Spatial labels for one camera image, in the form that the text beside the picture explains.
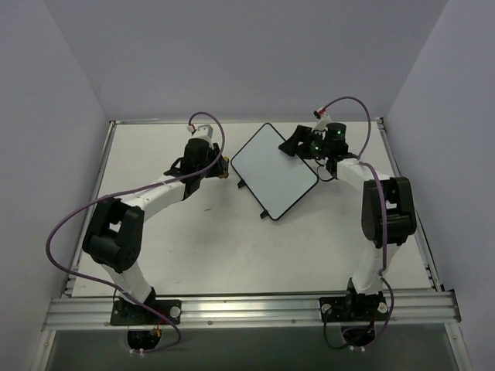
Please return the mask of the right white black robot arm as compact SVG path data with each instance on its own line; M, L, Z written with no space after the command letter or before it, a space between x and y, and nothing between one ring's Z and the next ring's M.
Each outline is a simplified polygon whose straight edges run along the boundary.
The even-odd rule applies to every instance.
M378 299L387 269L398 248L417 229L410 180L378 172L371 163L349 151L347 126L329 123L323 130L298 125L278 149L304 160L323 160L334 180L345 182L362 195L360 225L371 246L351 277L343 309L351 318L364 317L371 299Z

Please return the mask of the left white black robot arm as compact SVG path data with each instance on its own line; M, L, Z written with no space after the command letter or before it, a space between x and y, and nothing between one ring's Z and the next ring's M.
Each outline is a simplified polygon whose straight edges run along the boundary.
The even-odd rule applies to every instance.
M145 222L168 206L182 202L205 178L228 177L228 159L220 146L190 139L183 156L158 179L159 186L97 203L83 241L83 251L109 274L121 296L130 301L128 315L147 324L156 313L155 290L138 265Z

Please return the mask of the small whiteboard black frame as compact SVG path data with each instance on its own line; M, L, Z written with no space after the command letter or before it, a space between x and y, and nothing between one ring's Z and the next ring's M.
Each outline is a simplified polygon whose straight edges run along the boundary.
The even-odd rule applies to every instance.
M241 179L237 187L250 191L262 208L262 219L280 220L319 182L306 162L278 149L284 141L272 124L265 123L230 160Z

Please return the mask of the yellow sponge eraser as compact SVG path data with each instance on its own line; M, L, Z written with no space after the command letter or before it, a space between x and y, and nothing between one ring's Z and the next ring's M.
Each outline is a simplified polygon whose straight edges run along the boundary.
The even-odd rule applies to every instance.
M225 156L221 156L217 162L219 179L226 179L229 176L229 159Z

